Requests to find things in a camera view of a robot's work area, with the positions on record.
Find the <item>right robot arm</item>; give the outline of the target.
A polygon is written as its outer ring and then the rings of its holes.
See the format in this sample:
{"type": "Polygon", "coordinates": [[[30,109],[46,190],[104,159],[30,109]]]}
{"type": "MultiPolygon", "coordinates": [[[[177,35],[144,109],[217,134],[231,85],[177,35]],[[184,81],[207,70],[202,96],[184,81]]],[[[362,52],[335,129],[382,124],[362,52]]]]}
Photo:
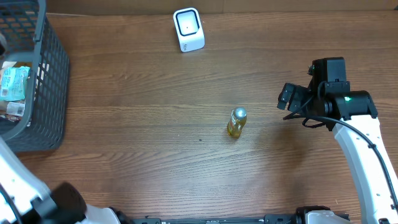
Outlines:
{"type": "Polygon", "coordinates": [[[369,92],[351,90],[343,57],[316,59],[307,87],[286,83],[277,107],[286,120],[326,127],[349,165],[363,223],[397,223],[397,175],[384,146],[376,105],[369,92]]]}

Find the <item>yellow drink bottle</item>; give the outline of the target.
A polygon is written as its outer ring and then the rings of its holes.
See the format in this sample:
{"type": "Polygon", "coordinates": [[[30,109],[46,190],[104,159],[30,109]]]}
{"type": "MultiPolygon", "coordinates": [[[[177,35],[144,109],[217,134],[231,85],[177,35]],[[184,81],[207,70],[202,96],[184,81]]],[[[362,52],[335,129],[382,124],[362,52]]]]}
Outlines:
{"type": "Polygon", "coordinates": [[[242,129],[247,121],[247,111],[243,107],[234,108],[231,112],[230,120],[227,124],[228,135],[232,138],[239,138],[242,129]]]}

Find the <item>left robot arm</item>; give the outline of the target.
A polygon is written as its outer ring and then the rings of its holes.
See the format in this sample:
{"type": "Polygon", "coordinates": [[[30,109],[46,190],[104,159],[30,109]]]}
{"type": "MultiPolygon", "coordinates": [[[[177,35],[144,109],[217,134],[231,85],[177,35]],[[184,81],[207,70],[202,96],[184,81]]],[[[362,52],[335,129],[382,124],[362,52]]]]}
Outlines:
{"type": "Polygon", "coordinates": [[[88,205],[72,184],[50,190],[1,140],[1,223],[132,223],[114,208],[88,205]]]}

